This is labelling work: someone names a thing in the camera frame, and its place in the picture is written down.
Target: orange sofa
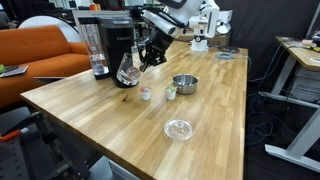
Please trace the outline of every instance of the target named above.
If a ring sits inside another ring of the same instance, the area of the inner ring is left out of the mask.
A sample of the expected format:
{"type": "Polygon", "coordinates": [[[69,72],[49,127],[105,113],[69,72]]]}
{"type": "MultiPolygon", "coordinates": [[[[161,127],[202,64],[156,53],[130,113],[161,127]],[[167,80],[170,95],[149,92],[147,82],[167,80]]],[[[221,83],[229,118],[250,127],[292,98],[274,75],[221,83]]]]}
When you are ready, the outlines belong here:
{"type": "Polygon", "coordinates": [[[0,78],[0,109],[45,85],[34,77],[68,77],[91,68],[85,43],[68,42],[58,26],[1,30],[0,64],[28,66],[24,74],[0,78]]]}

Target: stainless steel bowl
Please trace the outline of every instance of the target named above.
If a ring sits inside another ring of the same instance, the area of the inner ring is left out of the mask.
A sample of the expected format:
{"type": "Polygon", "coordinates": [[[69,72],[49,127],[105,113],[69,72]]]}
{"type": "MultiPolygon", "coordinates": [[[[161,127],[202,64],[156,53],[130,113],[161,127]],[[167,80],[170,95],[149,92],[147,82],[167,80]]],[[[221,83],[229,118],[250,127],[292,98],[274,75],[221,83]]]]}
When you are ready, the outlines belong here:
{"type": "Polygon", "coordinates": [[[177,74],[173,77],[173,86],[179,94],[192,94],[197,89],[198,79],[190,74],[177,74]]]}

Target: wooden table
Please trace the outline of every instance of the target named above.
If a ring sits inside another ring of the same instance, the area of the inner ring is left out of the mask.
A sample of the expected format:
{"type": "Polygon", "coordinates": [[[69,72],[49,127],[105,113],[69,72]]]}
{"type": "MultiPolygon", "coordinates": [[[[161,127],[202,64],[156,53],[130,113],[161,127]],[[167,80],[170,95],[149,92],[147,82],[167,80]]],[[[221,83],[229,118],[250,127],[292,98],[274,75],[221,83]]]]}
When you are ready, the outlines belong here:
{"type": "Polygon", "coordinates": [[[317,108],[318,110],[312,115],[307,124],[302,128],[302,130],[299,132],[299,134],[287,149],[282,149],[266,144],[265,150],[273,156],[282,158],[286,161],[298,164],[300,166],[320,173],[320,162],[304,156],[304,154],[311,148],[311,146],[320,138],[319,105],[280,95],[280,92],[285,82],[287,81],[295,63],[299,62],[304,68],[307,69],[320,70],[320,62],[311,60],[311,58],[320,58],[320,54],[304,48],[295,47],[297,45],[297,42],[295,42],[291,38],[276,37],[276,39],[290,53],[290,56],[286,60],[271,93],[262,94],[273,99],[313,107],[317,108]]]}
{"type": "Polygon", "coordinates": [[[247,59],[219,60],[216,53],[174,42],[168,62],[148,68],[136,87],[97,81],[89,70],[22,98],[142,179],[242,179],[247,59]],[[180,73],[198,77],[197,91],[168,101],[165,89],[180,73]],[[152,88],[151,100],[140,98],[141,86],[152,88]],[[190,140],[165,135],[172,118],[191,122],[190,140]]]}

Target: desk leg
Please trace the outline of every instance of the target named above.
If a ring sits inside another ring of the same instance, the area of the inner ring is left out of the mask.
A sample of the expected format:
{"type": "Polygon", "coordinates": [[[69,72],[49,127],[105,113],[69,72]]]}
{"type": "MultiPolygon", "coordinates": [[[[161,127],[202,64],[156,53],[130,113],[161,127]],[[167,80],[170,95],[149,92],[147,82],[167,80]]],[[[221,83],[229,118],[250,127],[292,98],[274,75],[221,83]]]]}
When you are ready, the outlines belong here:
{"type": "Polygon", "coordinates": [[[320,173],[320,162],[303,156],[320,138],[319,127],[320,109],[312,115],[286,150],[267,144],[265,150],[273,156],[320,173]]]}
{"type": "Polygon", "coordinates": [[[298,105],[302,105],[302,106],[307,106],[307,107],[311,107],[311,108],[319,108],[319,105],[317,105],[317,104],[313,104],[313,103],[309,103],[309,102],[305,102],[305,101],[301,101],[298,99],[293,99],[293,98],[289,98],[289,97],[285,97],[285,96],[280,95],[280,92],[283,89],[283,86],[286,83],[295,63],[296,63],[296,60],[290,55],[287,58],[284,66],[280,72],[280,75],[279,75],[275,85],[273,86],[271,93],[262,92],[262,93],[260,93],[260,95],[267,96],[269,98],[276,99],[279,101],[287,101],[290,103],[294,103],[294,104],[298,104],[298,105]]]}

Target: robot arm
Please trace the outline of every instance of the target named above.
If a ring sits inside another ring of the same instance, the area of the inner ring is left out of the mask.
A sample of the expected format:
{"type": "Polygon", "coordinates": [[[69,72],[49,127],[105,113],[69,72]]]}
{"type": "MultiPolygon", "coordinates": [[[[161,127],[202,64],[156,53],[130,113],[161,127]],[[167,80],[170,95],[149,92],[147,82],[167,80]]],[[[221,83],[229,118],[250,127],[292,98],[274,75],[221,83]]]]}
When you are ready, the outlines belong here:
{"type": "Polygon", "coordinates": [[[190,27],[205,26],[203,34],[213,37],[219,7],[214,0],[159,0],[166,5],[163,11],[153,8],[143,8],[141,17],[154,30],[148,41],[145,42],[145,55],[139,49],[140,60],[145,71],[149,65],[156,66],[166,62],[164,54],[174,38],[190,27]]]}

